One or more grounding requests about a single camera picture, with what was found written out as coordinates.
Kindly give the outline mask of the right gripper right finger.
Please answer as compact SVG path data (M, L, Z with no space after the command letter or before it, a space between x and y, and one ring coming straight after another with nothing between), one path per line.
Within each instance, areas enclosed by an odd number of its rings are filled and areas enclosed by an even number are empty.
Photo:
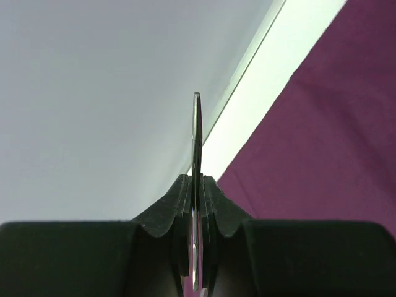
M394 296L395 240L373 222L259 220L200 181L209 296Z

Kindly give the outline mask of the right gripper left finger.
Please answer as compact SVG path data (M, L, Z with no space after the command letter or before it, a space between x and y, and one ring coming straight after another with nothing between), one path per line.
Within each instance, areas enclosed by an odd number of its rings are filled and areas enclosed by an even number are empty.
M2 296L182 296L191 178L127 221L1 225Z

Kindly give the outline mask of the purple cloth wrap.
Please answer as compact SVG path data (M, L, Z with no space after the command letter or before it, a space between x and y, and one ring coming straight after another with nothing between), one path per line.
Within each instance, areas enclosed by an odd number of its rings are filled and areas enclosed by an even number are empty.
M395 2L348 1L219 180L257 218L395 228Z

